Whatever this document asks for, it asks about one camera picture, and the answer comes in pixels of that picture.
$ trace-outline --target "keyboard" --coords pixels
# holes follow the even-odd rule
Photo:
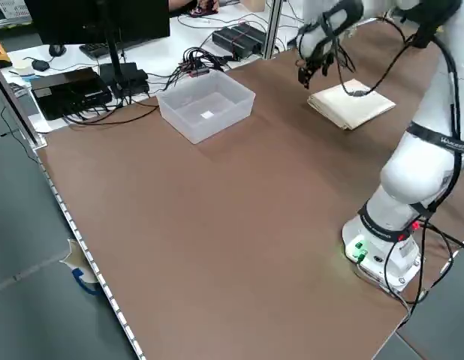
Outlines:
[[[143,40],[138,41],[126,41],[123,43],[117,44],[117,51],[126,50],[131,47],[135,47],[143,42]],[[88,43],[85,45],[80,45],[79,49],[82,53],[90,57],[92,60],[103,58],[109,55],[109,47],[106,43]]]

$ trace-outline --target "table surface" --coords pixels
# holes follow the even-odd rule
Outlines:
[[[291,1],[298,17],[301,17],[303,13],[302,3],[302,0]],[[129,62],[136,62],[137,66],[147,73],[170,75],[178,63],[182,61],[182,54],[186,49],[200,46],[214,30],[225,25],[232,26],[237,24],[239,22],[238,19],[241,19],[240,21],[249,21],[251,26],[262,31],[267,31],[269,12],[270,9],[266,7],[264,12],[251,13],[243,5],[234,4],[221,7],[216,15],[208,16],[206,19],[193,19],[187,16],[181,16],[180,18],[175,17],[170,19],[170,37],[153,40],[128,49],[126,50],[126,58]],[[297,34],[298,26],[301,25],[300,21],[291,18],[294,15],[288,4],[282,7],[282,13],[284,16],[281,16],[281,27],[279,28],[278,34],[278,38],[281,42],[277,41],[277,46],[281,51],[283,50],[283,44],[287,46],[287,42]],[[189,28],[183,24],[198,28]],[[223,50],[221,47],[216,46],[211,40],[208,40],[203,48],[219,56],[230,55],[230,53]],[[48,45],[17,50],[10,52],[8,55],[12,62],[23,60],[26,57],[43,60],[50,59]],[[231,62],[230,66],[236,68],[259,58],[258,55],[253,55],[239,62]],[[98,62],[101,64],[110,63],[110,57],[101,58]],[[79,45],[67,45],[67,52],[63,56],[53,59],[50,66],[58,70],[49,69],[40,74],[57,74],[65,71],[72,71],[84,66],[93,66],[96,69],[97,64],[79,50]],[[9,73],[8,70],[10,69],[4,69],[2,73],[9,83],[30,86],[29,82],[24,82],[19,76]],[[149,76],[149,81],[151,82],[151,92],[164,87],[163,78]],[[143,94],[136,96],[134,99],[138,101],[144,98],[146,98],[146,96]],[[37,131],[44,133],[67,126],[61,119],[46,121],[41,114],[32,116],[30,120]]]
[[[345,48],[371,85],[402,45],[383,24],[359,32]],[[62,128],[38,151],[148,359],[370,359],[404,317],[354,275],[340,230],[377,188],[437,52],[408,51],[380,89],[397,107],[352,132],[307,105],[294,59],[229,72],[256,93],[252,114],[198,145],[155,112]],[[434,223],[464,239],[464,176]],[[447,259],[436,240],[428,284]]]

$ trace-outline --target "folded towel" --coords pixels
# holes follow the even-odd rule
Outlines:
[[[345,87],[350,92],[369,90],[355,79],[347,81]],[[307,102],[343,130],[353,130],[396,106],[376,91],[364,97],[349,96],[341,85],[312,94]]]

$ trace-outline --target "plastic container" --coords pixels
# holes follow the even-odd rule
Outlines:
[[[162,117],[197,144],[250,115],[255,93],[211,71],[157,95]]]
[[[5,19],[30,16],[29,9],[23,0],[0,0],[0,10],[4,13]]]

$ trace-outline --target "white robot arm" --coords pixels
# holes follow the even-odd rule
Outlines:
[[[362,19],[380,16],[392,8],[409,12],[417,9],[416,14],[436,11],[437,16],[429,19],[438,22],[422,24],[417,43],[426,46],[424,34],[432,30],[434,35],[443,25],[441,42],[456,64],[456,91],[451,91],[450,64],[446,66],[443,59],[410,127],[381,171],[381,185],[342,229],[346,256],[360,263],[374,279],[400,292],[420,270],[423,260],[412,237],[417,229],[414,221],[421,215],[428,219],[430,214],[424,216],[423,212],[434,208],[437,199],[453,188],[458,167],[464,167],[464,0],[335,1],[318,19],[305,19],[309,24],[300,29],[294,45],[303,60],[299,81],[308,87],[315,72],[333,61],[333,39],[337,41],[340,34]],[[457,108],[462,115],[462,120],[456,120],[459,134],[453,126]]]

